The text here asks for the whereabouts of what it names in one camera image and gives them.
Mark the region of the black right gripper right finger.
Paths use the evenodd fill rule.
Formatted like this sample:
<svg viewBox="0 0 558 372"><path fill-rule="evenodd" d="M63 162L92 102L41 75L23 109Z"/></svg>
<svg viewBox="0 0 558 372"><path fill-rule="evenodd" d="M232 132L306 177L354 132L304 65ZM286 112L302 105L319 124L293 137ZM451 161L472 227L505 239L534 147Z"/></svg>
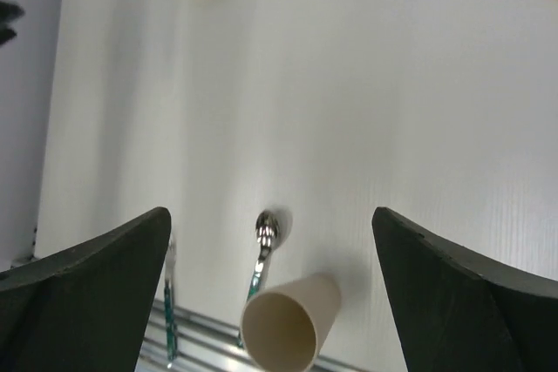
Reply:
<svg viewBox="0 0 558 372"><path fill-rule="evenodd" d="M444 239L387 207L371 221L410 371L555 371L557 283Z"/></svg>

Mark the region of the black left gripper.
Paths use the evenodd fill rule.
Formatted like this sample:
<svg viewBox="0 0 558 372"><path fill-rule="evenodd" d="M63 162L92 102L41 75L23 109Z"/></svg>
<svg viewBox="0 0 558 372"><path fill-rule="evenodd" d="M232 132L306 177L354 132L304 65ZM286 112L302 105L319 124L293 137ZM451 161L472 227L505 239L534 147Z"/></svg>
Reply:
<svg viewBox="0 0 558 372"><path fill-rule="evenodd" d="M24 9L17 3L0 1L0 45L4 46L17 37L12 24L24 16Z"/></svg>

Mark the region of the silver fork green handle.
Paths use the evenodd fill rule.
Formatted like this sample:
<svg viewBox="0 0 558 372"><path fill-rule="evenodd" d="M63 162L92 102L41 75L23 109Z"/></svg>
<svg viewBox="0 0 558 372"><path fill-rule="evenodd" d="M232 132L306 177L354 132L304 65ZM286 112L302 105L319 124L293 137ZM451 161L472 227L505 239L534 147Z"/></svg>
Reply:
<svg viewBox="0 0 558 372"><path fill-rule="evenodd" d="M170 369L178 355L178 339L174 319L174 237L170 235L165 259L164 274L164 310L167 336L167 368Z"/></svg>

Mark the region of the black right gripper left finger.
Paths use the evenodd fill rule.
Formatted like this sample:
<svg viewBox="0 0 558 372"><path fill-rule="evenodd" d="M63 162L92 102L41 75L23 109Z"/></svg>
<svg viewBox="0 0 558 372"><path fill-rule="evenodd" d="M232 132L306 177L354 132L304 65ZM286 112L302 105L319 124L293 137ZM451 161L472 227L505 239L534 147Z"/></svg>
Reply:
<svg viewBox="0 0 558 372"><path fill-rule="evenodd" d="M154 209L1 273L3 371L133 371L171 233Z"/></svg>

